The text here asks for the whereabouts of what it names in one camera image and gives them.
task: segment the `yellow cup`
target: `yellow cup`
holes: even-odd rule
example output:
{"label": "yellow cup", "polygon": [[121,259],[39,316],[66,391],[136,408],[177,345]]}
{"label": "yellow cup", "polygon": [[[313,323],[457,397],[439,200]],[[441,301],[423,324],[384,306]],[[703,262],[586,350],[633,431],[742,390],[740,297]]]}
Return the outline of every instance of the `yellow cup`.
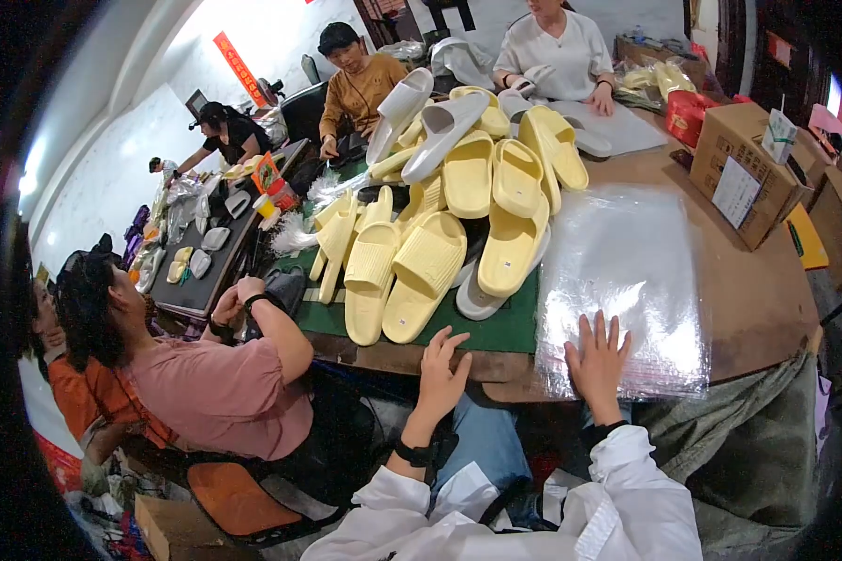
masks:
{"label": "yellow cup", "polygon": [[259,196],[253,203],[253,208],[258,210],[258,214],[263,218],[270,218],[275,213],[275,204],[271,202],[271,197],[268,195]]}

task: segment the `woman in brown shirt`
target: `woman in brown shirt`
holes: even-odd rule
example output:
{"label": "woman in brown shirt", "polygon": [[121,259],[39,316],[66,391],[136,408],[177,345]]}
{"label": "woman in brown shirt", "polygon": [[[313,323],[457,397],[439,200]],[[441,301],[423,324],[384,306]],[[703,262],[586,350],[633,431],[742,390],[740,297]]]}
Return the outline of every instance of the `woman in brown shirt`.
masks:
{"label": "woman in brown shirt", "polygon": [[347,115],[353,128],[369,137],[381,116],[378,106],[400,80],[406,68],[390,55],[365,55],[359,46],[359,36],[346,23],[334,22],[321,32],[318,46],[327,60],[339,70],[327,85],[324,115],[319,125],[321,158],[335,158],[337,153],[337,124]]}

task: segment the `door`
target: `door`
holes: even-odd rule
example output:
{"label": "door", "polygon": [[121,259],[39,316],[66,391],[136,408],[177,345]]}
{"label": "door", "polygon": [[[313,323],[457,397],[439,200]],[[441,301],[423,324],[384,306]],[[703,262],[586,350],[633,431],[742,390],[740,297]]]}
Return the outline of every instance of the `door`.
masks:
{"label": "door", "polygon": [[758,38],[753,100],[767,111],[785,105],[783,113],[798,127],[806,128],[815,103],[826,103],[830,72],[811,45],[802,39],[783,14],[781,2],[758,5]]}

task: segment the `wooden table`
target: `wooden table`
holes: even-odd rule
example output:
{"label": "wooden table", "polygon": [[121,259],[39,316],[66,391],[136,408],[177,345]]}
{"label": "wooden table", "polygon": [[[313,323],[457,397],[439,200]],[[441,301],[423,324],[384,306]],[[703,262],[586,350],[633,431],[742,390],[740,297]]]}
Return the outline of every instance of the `wooden table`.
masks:
{"label": "wooden table", "polygon": [[[662,118],[636,111],[663,130]],[[748,252],[711,201],[696,191],[689,174],[668,154],[682,145],[671,138],[661,149],[606,162],[586,162],[590,189],[611,183],[679,193],[705,248],[702,275],[712,316],[711,381],[753,373],[782,362],[804,346],[819,326],[807,277],[785,229],[777,228],[755,252]],[[418,374],[423,347],[378,343],[358,347],[348,338],[307,334],[322,360],[398,374]],[[496,401],[557,400],[539,393],[532,357],[475,352],[472,379],[484,383]]]}

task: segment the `woman in orange shirt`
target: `woman in orange shirt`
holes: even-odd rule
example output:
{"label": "woman in orange shirt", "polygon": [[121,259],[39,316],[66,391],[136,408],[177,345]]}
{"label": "woman in orange shirt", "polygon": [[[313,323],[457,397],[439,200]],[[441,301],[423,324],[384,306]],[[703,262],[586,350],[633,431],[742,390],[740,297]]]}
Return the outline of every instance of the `woman in orange shirt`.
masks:
{"label": "woman in orange shirt", "polygon": [[159,448],[178,436],[150,413],[131,382],[90,358],[83,373],[65,356],[65,334],[59,327],[53,296],[39,280],[32,287],[36,317],[31,321],[36,353],[43,358],[56,406],[88,460],[100,465],[125,438],[142,434]]}

